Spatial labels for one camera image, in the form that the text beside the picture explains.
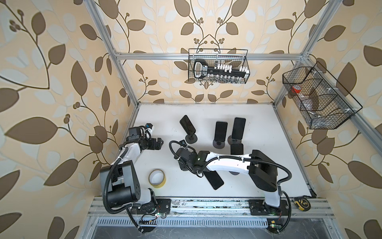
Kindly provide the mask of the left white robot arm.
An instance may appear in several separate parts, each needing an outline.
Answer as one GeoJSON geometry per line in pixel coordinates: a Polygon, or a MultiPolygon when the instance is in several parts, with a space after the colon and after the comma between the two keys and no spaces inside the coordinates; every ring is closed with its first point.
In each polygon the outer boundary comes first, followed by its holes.
{"type": "Polygon", "coordinates": [[[100,170],[102,203],[108,213],[118,214],[130,207],[141,214],[159,211],[154,191],[141,189],[134,161],[143,150],[160,150],[163,143],[161,138],[126,141],[119,146],[116,160],[100,170]]]}

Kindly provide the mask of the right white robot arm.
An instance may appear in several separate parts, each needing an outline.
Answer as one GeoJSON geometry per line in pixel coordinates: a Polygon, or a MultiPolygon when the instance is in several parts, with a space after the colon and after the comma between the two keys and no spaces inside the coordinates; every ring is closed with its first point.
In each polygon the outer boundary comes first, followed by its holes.
{"type": "Polygon", "coordinates": [[[178,161],[182,171],[188,171],[199,178],[206,177],[216,190],[224,182],[219,171],[228,171],[249,175],[255,186],[263,191],[264,201],[255,210],[267,215],[281,216],[282,207],[281,184],[292,179],[292,173],[286,167],[275,163],[259,150],[251,154],[226,155],[210,151],[196,150],[187,145],[185,140],[169,142],[170,152],[178,161]]]}

